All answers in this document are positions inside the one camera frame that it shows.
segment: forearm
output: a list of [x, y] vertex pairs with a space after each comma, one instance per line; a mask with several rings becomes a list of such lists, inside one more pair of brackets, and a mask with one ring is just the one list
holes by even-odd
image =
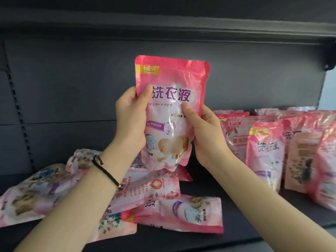
[[[113, 141], [100, 156], [103, 167], [121, 182], [132, 156]], [[16, 252], [82, 251], [116, 191], [116, 185], [92, 166], [86, 176], [16, 248]]]
[[209, 170], [275, 251], [334, 251], [336, 239], [268, 188], [231, 152]]

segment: hand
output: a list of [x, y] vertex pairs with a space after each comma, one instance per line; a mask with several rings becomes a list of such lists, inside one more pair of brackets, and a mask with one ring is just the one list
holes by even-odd
[[231, 153], [226, 144], [218, 117], [205, 105], [199, 117], [187, 103], [182, 104], [183, 114], [195, 128], [195, 151], [197, 160], [209, 169], [220, 158]]
[[113, 141], [125, 145], [133, 158], [146, 143], [146, 107], [151, 96], [152, 85], [147, 85], [139, 97], [136, 87], [131, 87], [115, 103], [117, 131]]

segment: person's right arm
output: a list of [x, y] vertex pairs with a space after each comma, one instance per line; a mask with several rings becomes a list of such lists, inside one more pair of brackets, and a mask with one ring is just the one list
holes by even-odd
[[336, 251], [336, 239], [270, 189], [229, 150], [219, 119], [203, 106], [201, 118], [183, 104], [195, 127], [198, 161], [222, 186], [274, 251]]

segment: light blue wall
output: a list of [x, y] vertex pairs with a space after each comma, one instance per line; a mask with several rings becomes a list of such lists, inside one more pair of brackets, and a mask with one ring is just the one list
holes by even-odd
[[318, 109], [336, 110], [336, 68], [326, 73]]

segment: person's left hand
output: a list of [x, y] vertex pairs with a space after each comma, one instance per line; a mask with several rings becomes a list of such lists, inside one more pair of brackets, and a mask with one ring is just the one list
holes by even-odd
[[152, 85], [147, 85], [138, 97], [136, 87], [131, 87], [115, 103], [117, 131], [114, 141], [126, 144], [127, 151], [134, 157], [146, 144], [146, 107], [151, 99], [152, 89]]

